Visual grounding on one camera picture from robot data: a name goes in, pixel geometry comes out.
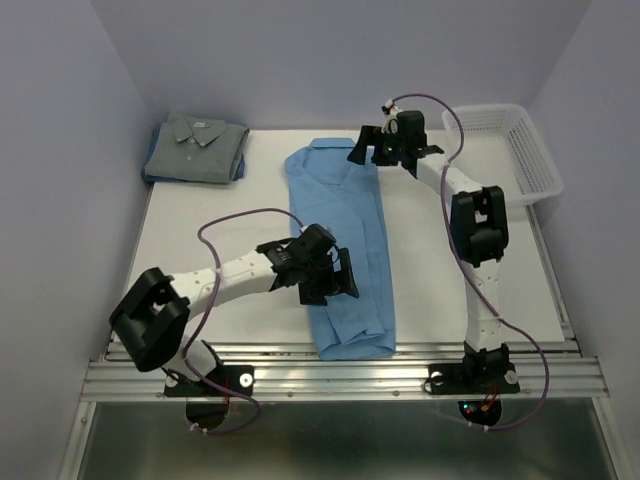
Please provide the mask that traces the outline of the light blue long sleeve shirt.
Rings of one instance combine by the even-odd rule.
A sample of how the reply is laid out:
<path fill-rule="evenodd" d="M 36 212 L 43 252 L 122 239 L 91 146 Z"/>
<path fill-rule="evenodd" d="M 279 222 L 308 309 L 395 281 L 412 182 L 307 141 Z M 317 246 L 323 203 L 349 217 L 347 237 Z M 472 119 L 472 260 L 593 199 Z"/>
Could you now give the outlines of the light blue long sleeve shirt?
<path fill-rule="evenodd" d="M 379 359 L 396 350 L 392 273 L 378 170 L 347 160 L 350 138 L 316 138 L 284 163 L 289 210 L 327 228 L 349 250 L 359 297 L 346 294 L 308 308 L 319 357 Z"/>

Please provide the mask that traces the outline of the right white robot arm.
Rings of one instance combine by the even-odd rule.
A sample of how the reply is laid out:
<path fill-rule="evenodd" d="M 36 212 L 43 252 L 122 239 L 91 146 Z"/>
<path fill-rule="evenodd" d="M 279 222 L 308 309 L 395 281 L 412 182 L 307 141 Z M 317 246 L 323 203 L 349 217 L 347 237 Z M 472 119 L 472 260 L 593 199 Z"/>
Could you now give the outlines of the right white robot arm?
<path fill-rule="evenodd" d="M 430 145 L 420 111 L 393 103 L 382 111 L 383 125 L 363 126 L 348 160 L 363 165 L 372 149 L 372 164 L 400 166 L 439 195 L 449 245 L 465 278 L 467 330 L 460 378 L 466 387 L 482 390 L 509 370 L 496 312 L 500 262 L 509 243 L 504 192 L 471 179 L 444 150 Z"/>

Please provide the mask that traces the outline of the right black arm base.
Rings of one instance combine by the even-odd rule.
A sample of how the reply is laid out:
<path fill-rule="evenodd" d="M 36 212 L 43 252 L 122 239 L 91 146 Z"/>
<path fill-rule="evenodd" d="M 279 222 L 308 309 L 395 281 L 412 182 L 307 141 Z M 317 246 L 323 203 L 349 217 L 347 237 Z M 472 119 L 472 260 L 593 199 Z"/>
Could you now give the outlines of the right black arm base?
<path fill-rule="evenodd" d="M 521 390 L 513 363 L 480 373 L 466 372 L 462 363 L 429 364 L 428 370 L 422 389 L 435 396 L 471 397 L 493 393 L 494 388 L 498 394 L 517 394 Z"/>

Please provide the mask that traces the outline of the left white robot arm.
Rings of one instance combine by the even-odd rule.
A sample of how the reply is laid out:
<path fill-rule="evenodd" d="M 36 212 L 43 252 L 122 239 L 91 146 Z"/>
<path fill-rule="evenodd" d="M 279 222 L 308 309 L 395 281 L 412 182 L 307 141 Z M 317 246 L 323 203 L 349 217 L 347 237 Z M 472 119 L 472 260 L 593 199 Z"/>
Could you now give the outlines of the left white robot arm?
<path fill-rule="evenodd" d="M 219 267 L 174 274 L 147 269 L 109 323 L 138 371 L 173 370 L 199 393 L 210 394 L 221 386 L 223 371 L 206 359 L 188 369 L 180 358 L 187 323 L 209 307 L 289 287 L 298 288 L 299 301 L 307 306 L 326 306 L 336 295 L 359 296 L 349 250 L 339 248 L 329 230 L 312 224 L 297 237 L 261 244 Z"/>

